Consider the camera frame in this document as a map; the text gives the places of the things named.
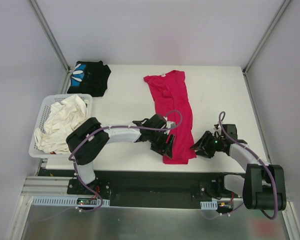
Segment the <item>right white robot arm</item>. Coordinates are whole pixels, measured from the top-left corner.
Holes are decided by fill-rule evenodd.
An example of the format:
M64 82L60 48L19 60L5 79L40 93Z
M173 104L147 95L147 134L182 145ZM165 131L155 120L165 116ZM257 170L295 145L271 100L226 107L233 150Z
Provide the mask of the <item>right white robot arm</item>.
M215 184L215 192L227 197L234 192L242 196L247 209L283 211L287 206L284 169L258 157L243 139L238 139L235 124L215 125L215 132L207 130L191 149L195 154L211 159L215 153L225 153L245 169L244 176L227 174Z

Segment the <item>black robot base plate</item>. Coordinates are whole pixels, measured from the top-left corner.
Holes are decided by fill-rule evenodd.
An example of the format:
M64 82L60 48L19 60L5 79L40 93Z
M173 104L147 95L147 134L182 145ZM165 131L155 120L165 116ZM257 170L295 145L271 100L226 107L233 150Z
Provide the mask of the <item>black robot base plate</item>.
M199 209L201 202L224 200L237 195L223 186L225 173L96 171L86 189L76 177L69 180L67 194L97 192L112 207Z

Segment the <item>pink t shirt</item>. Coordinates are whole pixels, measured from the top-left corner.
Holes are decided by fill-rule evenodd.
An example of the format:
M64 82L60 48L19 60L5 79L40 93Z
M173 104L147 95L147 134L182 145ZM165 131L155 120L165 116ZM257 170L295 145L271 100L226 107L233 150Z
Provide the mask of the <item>pink t shirt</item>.
M178 125L170 131L174 135L172 158L164 156L163 163L187 165L196 154L190 149L194 145L193 112L188 98L185 72L172 70L163 75L145 76L143 80L148 84L155 112Z

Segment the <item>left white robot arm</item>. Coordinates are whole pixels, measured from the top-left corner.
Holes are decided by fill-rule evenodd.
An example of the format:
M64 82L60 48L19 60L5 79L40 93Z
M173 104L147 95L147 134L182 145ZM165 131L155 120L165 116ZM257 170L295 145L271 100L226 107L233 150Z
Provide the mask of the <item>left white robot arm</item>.
M151 118L117 125L100 123L95 117L88 118L65 140L70 151L69 160L74 162L75 173L81 179L79 190L86 195L95 191L93 161L107 144L149 142L152 151L172 158L175 135L171 131L179 125L158 113Z

